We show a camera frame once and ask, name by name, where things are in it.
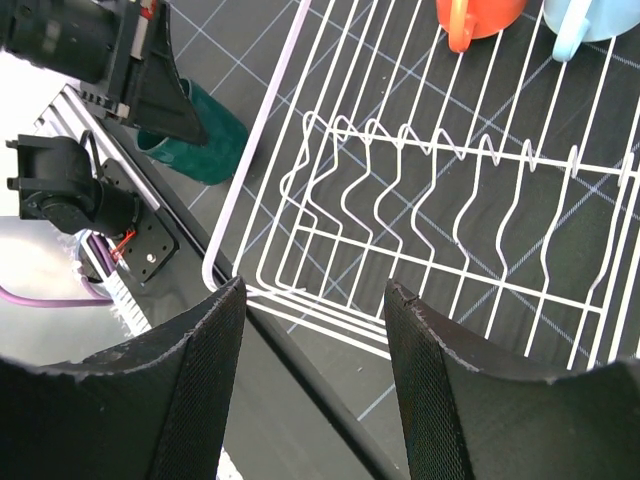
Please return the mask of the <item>light blue mug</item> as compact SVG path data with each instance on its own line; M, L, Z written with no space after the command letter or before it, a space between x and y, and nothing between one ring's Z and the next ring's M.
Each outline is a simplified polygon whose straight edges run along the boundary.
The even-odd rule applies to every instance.
M543 19L556 35L552 58L570 61L583 43L610 40L639 24L638 0L546 0Z

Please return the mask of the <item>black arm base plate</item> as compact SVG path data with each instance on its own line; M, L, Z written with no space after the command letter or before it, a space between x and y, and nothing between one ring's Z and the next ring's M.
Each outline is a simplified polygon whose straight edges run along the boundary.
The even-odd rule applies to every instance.
M110 239L115 260L137 282L147 283L179 250L179 243L162 219L163 210L147 201L120 162L108 158L102 167L105 183L136 202L128 229Z

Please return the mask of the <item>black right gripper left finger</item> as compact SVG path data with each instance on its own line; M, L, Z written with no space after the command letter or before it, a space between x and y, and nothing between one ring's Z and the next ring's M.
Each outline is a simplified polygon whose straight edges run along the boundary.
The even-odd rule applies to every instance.
M5 479L212 479L243 339L233 278L165 323L78 363L1 362Z

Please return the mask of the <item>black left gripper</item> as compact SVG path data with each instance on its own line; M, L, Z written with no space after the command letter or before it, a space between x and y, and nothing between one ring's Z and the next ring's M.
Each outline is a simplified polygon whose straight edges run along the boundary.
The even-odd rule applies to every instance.
M166 1L3 1L1 49L83 84L106 116L174 138L196 131Z

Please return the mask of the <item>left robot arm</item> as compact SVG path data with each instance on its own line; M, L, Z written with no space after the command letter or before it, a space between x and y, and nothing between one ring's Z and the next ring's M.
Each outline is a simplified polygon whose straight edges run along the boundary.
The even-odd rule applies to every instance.
M1 48L71 77L94 114L191 145L208 141L180 84L165 1L4 1ZM8 142L18 175L19 216L64 233L118 237L134 229L141 201L105 180L95 137L21 135Z

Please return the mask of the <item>orange mug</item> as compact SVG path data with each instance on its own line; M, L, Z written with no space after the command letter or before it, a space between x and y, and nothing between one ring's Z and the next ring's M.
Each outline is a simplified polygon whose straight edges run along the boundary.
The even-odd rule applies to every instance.
M491 37L513 24L527 0L436 0L435 4L449 49L463 53L473 40Z

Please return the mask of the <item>dark green mug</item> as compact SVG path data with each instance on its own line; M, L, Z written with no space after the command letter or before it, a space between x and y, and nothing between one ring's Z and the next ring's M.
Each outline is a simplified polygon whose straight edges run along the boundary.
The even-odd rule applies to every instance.
M140 130L135 143L138 151L203 185L221 184L235 174L249 133L229 109L188 78L180 86L196 114L192 137L174 138Z

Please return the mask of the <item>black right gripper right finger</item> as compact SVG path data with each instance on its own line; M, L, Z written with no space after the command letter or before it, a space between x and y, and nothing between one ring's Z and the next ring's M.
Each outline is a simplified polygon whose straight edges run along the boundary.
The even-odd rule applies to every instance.
M414 479L635 479L639 363L582 373L509 352L397 281L384 317Z

